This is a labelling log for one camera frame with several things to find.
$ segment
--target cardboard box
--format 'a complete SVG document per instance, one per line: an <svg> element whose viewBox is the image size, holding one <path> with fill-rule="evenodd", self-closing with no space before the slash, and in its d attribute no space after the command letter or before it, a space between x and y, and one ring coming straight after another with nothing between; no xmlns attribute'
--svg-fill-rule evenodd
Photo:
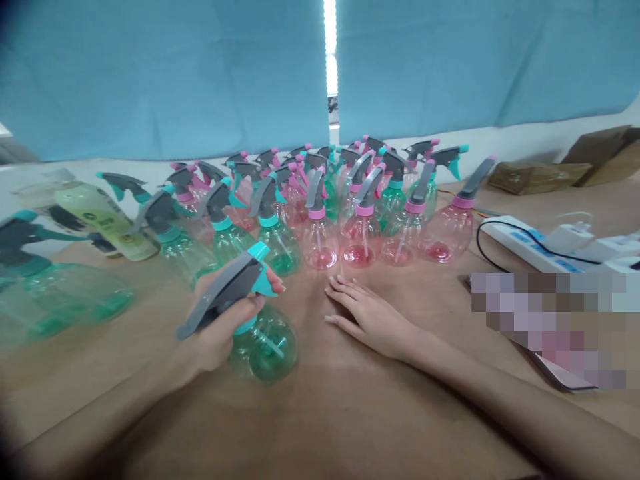
<svg viewBox="0 0 640 480"><path fill-rule="evenodd" d="M562 165L584 162L593 168L574 184L576 187L632 176L640 168L640 128L624 125L582 135L562 160Z"/></svg>
<svg viewBox="0 0 640 480"><path fill-rule="evenodd" d="M589 163L502 162L489 184L516 195L544 193L570 187L590 168Z"/></svg>

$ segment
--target pixelated area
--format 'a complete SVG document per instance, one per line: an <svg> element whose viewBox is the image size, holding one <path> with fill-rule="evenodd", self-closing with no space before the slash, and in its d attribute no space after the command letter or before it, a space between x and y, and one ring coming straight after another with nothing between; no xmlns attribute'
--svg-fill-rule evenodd
<svg viewBox="0 0 640 480"><path fill-rule="evenodd" d="M487 326L601 389L640 389L640 275L474 273Z"/></svg>

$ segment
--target yellow bottle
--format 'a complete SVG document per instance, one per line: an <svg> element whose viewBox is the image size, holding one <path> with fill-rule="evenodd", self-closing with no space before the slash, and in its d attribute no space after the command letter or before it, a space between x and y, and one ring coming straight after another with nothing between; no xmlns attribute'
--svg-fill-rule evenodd
<svg viewBox="0 0 640 480"><path fill-rule="evenodd" d="M140 261L158 253L156 244L145 234L127 234L133 222L104 190L77 180L64 168L44 175L57 184L55 200L58 205L92 225L126 258Z"/></svg>

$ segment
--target wooden table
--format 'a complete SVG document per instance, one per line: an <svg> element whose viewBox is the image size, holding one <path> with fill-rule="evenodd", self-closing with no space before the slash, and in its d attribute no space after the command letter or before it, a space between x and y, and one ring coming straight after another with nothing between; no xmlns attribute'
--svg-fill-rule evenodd
<svg viewBox="0 0 640 480"><path fill-rule="evenodd" d="M640 176L588 188L513 196L484 187L478 206L537 226L559 213L590 211L598 236L640 228ZM457 191L459 184L442 185ZM450 200L440 194L439 204ZM512 271L533 269L484 235L485 252ZM136 287L134 307L98 327L74 328L5 356L7 413L24 445L172 346L189 292L160 258L106 260L72 245L57 261L112 270ZM640 392L572 395L554 390L518 346L471 313L459 276L494 269L474 244L451 265L421 261L345 269L412 322L468 354L602 417L640 437ZM330 325L336 306L323 293L326 272L287 278L273 301L299 339L296 370L274 387L245 383L229 370L205 375L158 405L138 426L144 439L125 469L132 478L516 478L538 470L513 442L438 382L357 344Z"/></svg>

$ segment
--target wall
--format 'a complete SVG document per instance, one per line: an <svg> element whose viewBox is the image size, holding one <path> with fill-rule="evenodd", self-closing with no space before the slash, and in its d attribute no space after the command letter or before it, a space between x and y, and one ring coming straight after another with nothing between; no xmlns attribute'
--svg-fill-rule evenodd
<svg viewBox="0 0 640 480"><path fill-rule="evenodd" d="M442 133L431 137L441 139L439 146L441 148L465 143L470 145L469 152L463 155L460 162L460 173L464 178L468 177L476 166L489 155L495 155L498 161L540 159L548 162L560 162L575 140L583 133L625 124L640 125L640 96L627 110L617 115L586 117L554 123L532 123L506 128L472 129ZM338 128L332 126L330 138L332 143L339 143ZM392 147L402 148L421 138L389 140L387 143ZM212 162L220 163L222 160L216 159ZM78 179L101 185L107 191L111 191L110 187L106 182L96 178L96 172L113 171L140 178L148 182L148 188L151 192L155 190L157 185L161 185L172 172L166 162L112 159L0 167L0 218L5 218L20 209L15 196L11 194L12 191L42 181L42 172L60 167L68 168ZM437 182L449 183L452 181L455 181L452 174L441 167L438 170ZM130 216L134 216L138 209L136 202L130 196L125 198L121 206ZM50 255L65 245L64 242L48 241L30 245L28 250L42 255Z"/></svg>

